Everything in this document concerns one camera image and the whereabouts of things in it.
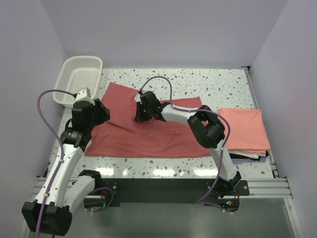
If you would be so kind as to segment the red t shirt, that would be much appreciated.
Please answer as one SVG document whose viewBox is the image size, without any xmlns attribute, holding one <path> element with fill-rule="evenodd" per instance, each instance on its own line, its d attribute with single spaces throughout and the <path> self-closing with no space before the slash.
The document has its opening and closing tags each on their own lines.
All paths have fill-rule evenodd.
<svg viewBox="0 0 317 238">
<path fill-rule="evenodd" d="M 177 122 L 136 122 L 137 90 L 110 83 L 102 103 L 110 120 L 92 131 L 86 156 L 120 158 L 199 158 L 210 152 L 195 139 L 189 126 Z"/>
</svg>

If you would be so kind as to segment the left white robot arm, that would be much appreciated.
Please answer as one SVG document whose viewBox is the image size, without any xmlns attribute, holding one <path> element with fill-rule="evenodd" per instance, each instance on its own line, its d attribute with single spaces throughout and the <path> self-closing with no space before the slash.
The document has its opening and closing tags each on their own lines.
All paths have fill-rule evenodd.
<svg viewBox="0 0 317 238">
<path fill-rule="evenodd" d="M 85 196 L 102 186 L 101 174 L 92 170 L 83 170 L 73 185 L 70 180 L 92 138 L 93 128 L 108 121 L 110 111 L 100 99 L 95 99 L 93 103 L 75 102 L 71 113 L 71 126 L 66 126 L 60 136 L 61 144 L 50 174 L 35 199 L 22 207 L 25 222 L 37 237 L 66 235 L 73 213 Z"/>
</svg>

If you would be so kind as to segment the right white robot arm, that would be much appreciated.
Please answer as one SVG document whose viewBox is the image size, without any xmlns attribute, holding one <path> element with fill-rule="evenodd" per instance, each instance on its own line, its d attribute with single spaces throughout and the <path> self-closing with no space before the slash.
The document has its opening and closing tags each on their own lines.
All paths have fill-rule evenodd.
<svg viewBox="0 0 317 238">
<path fill-rule="evenodd" d="M 206 194 L 195 203 L 202 203 L 213 189 L 220 190 L 220 196 L 233 191 L 241 181 L 241 174 L 233 165 L 226 142 L 230 135 L 228 122 L 208 106 L 200 108 L 176 107 L 172 102 L 161 103 L 152 91 L 138 92 L 135 121 L 151 119 L 163 122 L 178 122 L 190 127 L 196 141 L 208 149 L 218 173 Z"/>
</svg>

